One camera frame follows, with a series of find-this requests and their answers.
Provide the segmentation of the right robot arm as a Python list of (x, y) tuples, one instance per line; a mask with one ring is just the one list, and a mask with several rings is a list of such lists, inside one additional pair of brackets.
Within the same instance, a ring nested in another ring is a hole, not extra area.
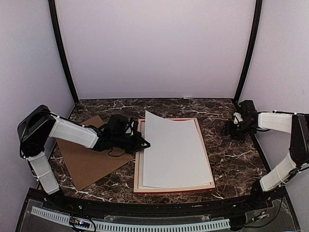
[(245, 142), (248, 135), (267, 134), (260, 142), (268, 152), (266, 159), (271, 171), (257, 181), (262, 192), (288, 185), (288, 189), (297, 186), (302, 190), (309, 188), (309, 111), (236, 111), (224, 121), (223, 133), (239, 142)]

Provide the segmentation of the brown cardboard backing board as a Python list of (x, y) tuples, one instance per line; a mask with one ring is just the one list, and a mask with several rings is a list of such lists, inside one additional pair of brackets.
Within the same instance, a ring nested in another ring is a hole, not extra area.
[(52, 133), (56, 137), (60, 153), (64, 159), (69, 174), (77, 190), (82, 190), (95, 183), (116, 169), (133, 160), (132, 155), (125, 154), (123, 150), (115, 148), (109, 156), (108, 150), (97, 152), (86, 148), (84, 145), (93, 141), (89, 133), (83, 134), (85, 127), (79, 129), (74, 123), (58, 119), (56, 131)]

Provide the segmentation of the canyon photo print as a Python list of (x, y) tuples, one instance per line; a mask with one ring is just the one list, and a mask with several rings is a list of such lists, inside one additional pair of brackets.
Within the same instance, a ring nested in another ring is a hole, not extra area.
[(195, 120), (171, 120), (147, 111), (143, 185), (153, 188), (197, 187), (213, 182)]

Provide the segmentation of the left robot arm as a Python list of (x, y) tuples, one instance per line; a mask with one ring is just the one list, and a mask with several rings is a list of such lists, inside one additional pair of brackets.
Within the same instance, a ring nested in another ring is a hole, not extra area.
[(59, 193), (61, 188), (49, 163), (51, 153), (45, 152), (46, 144), (61, 139), (95, 152), (111, 153), (119, 148), (124, 154), (133, 154), (151, 146), (138, 130), (138, 124), (137, 120), (119, 114), (110, 116), (101, 126), (79, 124), (41, 104), (17, 126), (19, 156), (27, 161), (32, 176), (50, 195), (49, 203), (63, 211), (68, 207), (68, 199)]

